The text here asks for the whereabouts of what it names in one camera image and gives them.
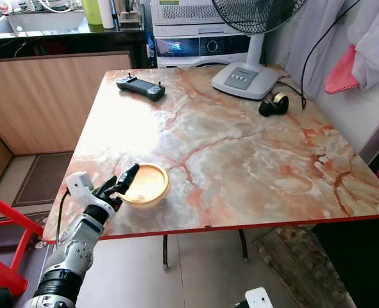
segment pink cloth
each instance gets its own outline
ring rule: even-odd
[[[326,79],[324,90],[327,94],[335,94],[359,86],[358,81],[351,73],[353,63],[355,62],[355,55],[355,46],[350,45]]]

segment electric fan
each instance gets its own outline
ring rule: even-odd
[[[212,86],[249,99],[262,99],[278,80],[278,73],[259,63],[264,34],[288,21],[305,0],[212,0],[223,21],[250,34],[246,62],[233,62],[212,78]]]

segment red chair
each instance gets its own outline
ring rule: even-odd
[[[32,233],[42,236],[44,229],[1,200],[0,213],[10,218],[10,220],[0,221],[0,226],[16,223],[25,228],[17,250],[15,251],[11,266],[8,267],[0,262],[0,287],[7,287],[13,296],[17,296],[23,294],[28,284],[27,280],[18,274],[20,261],[24,255],[25,248]]]

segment fan stand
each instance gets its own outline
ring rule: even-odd
[[[263,99],[274,87],[279,74],[259,63],[264,35],[251,37],[246,62],[233,62],[212,78],[212,86],[249,99]]]

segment red table edge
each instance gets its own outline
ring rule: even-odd
[[[284,227],[291,225],[311,225],[314,223],[341,223],[345,221],[360,221],[369,219],[378,219],[379,214],[370,216],[357,216],[357,217],[343,217],[343,218],[331,218],[331,219],[317,219],[317,220],[304,220],[304,221],[286,221],[278,223],[259,223],[256,225],[235,225],[227,227],[209,227],[204,228],[194,228],[194,229],[183,229],[183,230],[170,230],[170,231],[156,231],[156,232],[143,232],[134,234],[124,234],[124,235],[105,235],[99,238],[100,241],[106,239],[127,239],[129,237],[144,237],[144,236],[156,236],[156,235],[169,235],[169,234],[184,234],[184,233],[197,233],[197,232],[208,232],[208,231],[221,231],[221,230],[238,230],[238,229],[250,229],[250,228],[265,228],[265,227]],[[48,244],[55,244],[54,241],[46,241]]]

